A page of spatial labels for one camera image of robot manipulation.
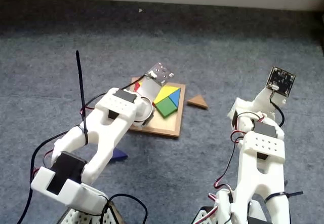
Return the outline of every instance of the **red piece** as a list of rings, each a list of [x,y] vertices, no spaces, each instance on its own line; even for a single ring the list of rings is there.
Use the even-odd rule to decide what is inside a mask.
[[[138,82],[135,83],[135,86],[134,86],[134,92],[136,92],[138,90],[138,88],[140,88],[140,84]]]

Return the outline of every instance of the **green square piece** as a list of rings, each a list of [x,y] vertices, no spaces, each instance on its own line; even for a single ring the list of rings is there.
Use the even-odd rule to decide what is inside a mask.
[[[162,101],[160,101],[159,103],[157,103],[155,105],[155,107],[159,111],[159,113],[163,116],[163,118],[166,118],[171,113],[178,110],[178,108],[174,105],[174,103],[172,102],[172,100],[169,97],[167,97],[167,98],[163,99]]]

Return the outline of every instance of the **tangram puzzle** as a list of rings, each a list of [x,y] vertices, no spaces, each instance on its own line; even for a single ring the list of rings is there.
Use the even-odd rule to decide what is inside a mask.
[[[137,91],[141,82],[135,83],[131,88]],[[149,132],[154,134],[176,136],[180,135],[184,93],[186,86],[177,83],[167,83],[163,86],[153,101],[156,108],[154,117],[144,127],[130,127],[131,130]]]
[[[137,91],[141,83],[136,83],[134,91]],[[163,118],[168,117],[178,110],[180,100],[181,88],[175,86],[165,85],[160,90],[153,105],[162,115]]]

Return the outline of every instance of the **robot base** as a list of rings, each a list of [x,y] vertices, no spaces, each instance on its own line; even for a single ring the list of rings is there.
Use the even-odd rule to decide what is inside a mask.
[[[85,214],[78,210],[67,209],[57,224],[99,224],[100,216]],[[111,203],[103,218],[105,224],[125,224],[122,216],[117,211],[115,205]]]

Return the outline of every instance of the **gray carpet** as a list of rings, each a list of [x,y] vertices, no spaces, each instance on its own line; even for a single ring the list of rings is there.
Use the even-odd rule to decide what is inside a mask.
[[[127,84],[161,61],[202,94],[208,111],[184,107],[178,140],[127,133],[123,162],[108,165],[94,187],[128,193],[149,209],[147,223],[189,224],[212,205],[207,193],[227,163],[232,144],[226,114],[236,97],[252,100],[273,65],[297,75],[287,106],[285,179],[293,223],[323,220],[323,66],[316,15],[211,6],[89,0],[0,0],[1,223],[16,223],[28,194],[32,152],[78,122],[75,50],[86,98]],[[41,153],[51,148],[45,147]],[[78,151],[85,159],[96,147]],[[36,165],[41,165],[40,154]],[[235,187],[238,152],[224,181]],[[127,223],[143,211],[120,198]],[[56,223],[65,207],[34,193],[24,223]]]

